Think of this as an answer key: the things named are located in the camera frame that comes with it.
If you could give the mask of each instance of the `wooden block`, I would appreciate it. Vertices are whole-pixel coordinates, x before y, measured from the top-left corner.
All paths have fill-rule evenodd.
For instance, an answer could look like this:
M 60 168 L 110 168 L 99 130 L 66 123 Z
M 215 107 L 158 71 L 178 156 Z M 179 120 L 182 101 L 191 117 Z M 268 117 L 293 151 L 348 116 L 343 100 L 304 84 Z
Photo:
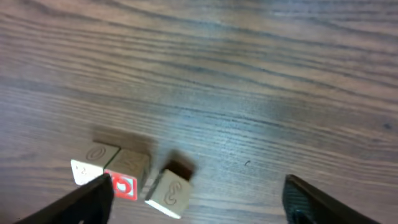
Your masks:
M 164 170 L 149 191 L 145 203 L 172 218 L 181 218 L 188 207 L 192 186 L 169 170 Z
M 150 172 L 150 157 L 146 154 L 121 149 L 105 167 L 112 177 L 115 196 L 137 200 Z
M 93 142 L 87 152 L 78 159 L 72 159 L 73 178 L 77 185 L 87 184 L 104 173 L 105 166 L 118 153 L 119 148 Z

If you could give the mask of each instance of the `red block face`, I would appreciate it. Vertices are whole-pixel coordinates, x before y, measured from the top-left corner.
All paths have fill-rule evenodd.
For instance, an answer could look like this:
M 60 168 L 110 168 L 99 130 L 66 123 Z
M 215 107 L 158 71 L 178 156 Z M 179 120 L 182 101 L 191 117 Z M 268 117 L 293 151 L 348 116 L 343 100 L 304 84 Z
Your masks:
M 137 200 L 137 180 L 134 177 L 110 170 L 105 170 L 105 173 L 112 177 L 115 196 L 133 201 Z

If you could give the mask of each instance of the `wood grain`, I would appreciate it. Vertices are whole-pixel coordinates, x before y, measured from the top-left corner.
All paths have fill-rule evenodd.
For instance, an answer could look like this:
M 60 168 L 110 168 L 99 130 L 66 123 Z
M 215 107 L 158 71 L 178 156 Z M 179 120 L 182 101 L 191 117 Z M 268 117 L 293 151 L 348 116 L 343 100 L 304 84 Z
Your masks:
M 0 222 L 75 189 L 102 126 L 198 168 L 182 220 L 117 199 L 110 223 L 285 223 L 285 174 L 396 223 L 397 22 L 382 0 L 0 1 Z

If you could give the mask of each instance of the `wooden surface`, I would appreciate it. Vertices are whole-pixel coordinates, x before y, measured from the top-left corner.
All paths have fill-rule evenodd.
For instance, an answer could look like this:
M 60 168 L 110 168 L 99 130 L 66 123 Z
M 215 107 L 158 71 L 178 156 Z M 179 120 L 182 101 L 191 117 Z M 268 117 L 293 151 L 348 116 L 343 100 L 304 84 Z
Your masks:
M 285 174 L 396 223 L 397 24 L 396 0 L 2 0 L 0 222 L 115 129 L 197 170 L 182 220 L 117 199 L 109 223 L 285 223 Z

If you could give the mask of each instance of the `block with engraved letter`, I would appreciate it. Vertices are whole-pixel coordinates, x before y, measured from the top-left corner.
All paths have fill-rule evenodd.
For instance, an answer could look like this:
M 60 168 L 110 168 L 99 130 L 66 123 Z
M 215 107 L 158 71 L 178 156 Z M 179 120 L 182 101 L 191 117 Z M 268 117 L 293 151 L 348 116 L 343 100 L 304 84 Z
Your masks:
M 91 143 L 88 150 L 77 159 L 72 159 L 73 178 L 77 185 L 87 184 L 104 173 L 105 166 L 118 153 L 119 148 L 101 144 Z
M 115 196 L 137 200 L 150 172 L 147 154 L 121 149 L 105 167 L 112 177 Z
M 188 207 L 192 186 L 182 177 L 170 170 L 164 170 L 156 178 L 145 203 L 172 218 L 181 218 Z

